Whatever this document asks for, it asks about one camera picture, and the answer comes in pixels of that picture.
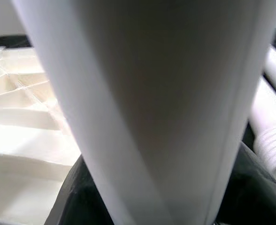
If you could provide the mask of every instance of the white wall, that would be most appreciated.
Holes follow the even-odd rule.
[[[11,1],[0,0],[0,36],[24,33],[23,26],[19,21]]]

